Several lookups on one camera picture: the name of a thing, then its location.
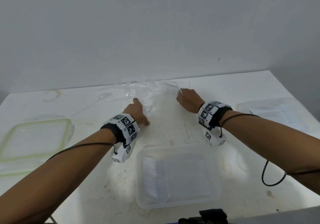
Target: wristband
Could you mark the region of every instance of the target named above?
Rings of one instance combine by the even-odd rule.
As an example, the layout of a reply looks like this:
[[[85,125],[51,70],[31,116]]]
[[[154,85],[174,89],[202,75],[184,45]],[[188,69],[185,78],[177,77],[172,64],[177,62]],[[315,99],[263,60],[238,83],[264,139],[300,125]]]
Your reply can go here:
[[[208,130],[211,130],[215,126],[220,126],[219,120],[228,110],[232,110],[230,105],[218,101],[205,102],[198,111],[199,124]]]
[[[104,123],[101,129],[110,129],[116,137],[116,142],[123,142],[126,148],[139,136],[140,129],[134,118],[128,113],[119,113]]]

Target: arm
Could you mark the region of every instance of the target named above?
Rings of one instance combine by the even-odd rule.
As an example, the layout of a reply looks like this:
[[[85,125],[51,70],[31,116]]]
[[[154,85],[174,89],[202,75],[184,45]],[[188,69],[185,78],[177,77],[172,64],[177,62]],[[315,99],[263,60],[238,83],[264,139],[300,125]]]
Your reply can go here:
[[[189,89],[182,89],[177,101],[192,113],[198,113],[204,103],[194,90]],[[236,114],[241,113],[227,111],[219,123]],[[315,137],[270,120],[245,115],[228,120],[223,128],[285,172],[301,173],[320,169],[320,140]],[[293,177],[320,194],[320,172]]]
[[[123,113],[149,125],[138,99]],[[77,143],[116,143],[109,129],[101,129]],[[82,183],[110,150],[109,145],[87,145],[58,154],[27,175],[0,197],[0,223],[43,223]]]

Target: clear plastic container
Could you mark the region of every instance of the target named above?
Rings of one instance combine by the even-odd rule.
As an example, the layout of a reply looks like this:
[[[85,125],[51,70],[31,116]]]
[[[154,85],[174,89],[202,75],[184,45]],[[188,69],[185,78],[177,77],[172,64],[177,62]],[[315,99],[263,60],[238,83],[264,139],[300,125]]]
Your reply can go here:
[[[136,202],[143,209],[209,202],[221,184],[206,145],[157,146],[137,155]]]
[[[15,125],[0,143],[0,177],[31,172],[70,140],[70,119],[34,121]]]
[[[236,105],[242,113],[251,113],[262,118],[287,125],[304,133],[320,130],[320,123],[294,98],[276,98],[247,101]]]

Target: white table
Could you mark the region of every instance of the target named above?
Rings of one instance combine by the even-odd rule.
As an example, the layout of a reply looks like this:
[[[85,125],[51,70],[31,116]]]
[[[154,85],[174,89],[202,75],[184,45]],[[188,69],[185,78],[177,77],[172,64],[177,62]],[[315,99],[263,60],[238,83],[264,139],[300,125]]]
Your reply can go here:
[[[269,71],[176,81],[182,88],[195,89],[205,100],[214,98],[232,107],[250,100],[293,97]],[[10,94],[0,106],[1,131],[6,132],[26,118],[42,114],[64,115],[75,125],[70,146],[98,130],[106,119],[121,112],[127,105],[127,100],[110,102],[124,97],[124,93],[123,90],[108,86],[56,92]],[[94,105],[97,97],[107,92],[112,95]],[[60,93],[62,94],[57,99],[50,101]],[[77,113],[90,105],[92,107]],[[125,163],[113,162],[110,152],[102,159],[53,214],[58,223],[169,223],[182,217],[198,216],[199,210],[220,207],[229,219],[233,219],[320,205],[317,194],[291,177],[286,177],[278,186],[264,186],[261,173],[265,159],[226,133],[227,142],[211,149],[222,182],[218,202],[142,210],[134,199],[135,156],[138,151],[147,145],[208,144],[195,116],[182,109],[174,95],[158,103],[150,114],[150,122],[149,127],[141,130],[142,135]],[[282,175],[282,170],[270,164],[265,180],[274,183]],[[0,178],[0,194],[22,177],[24,176]]]

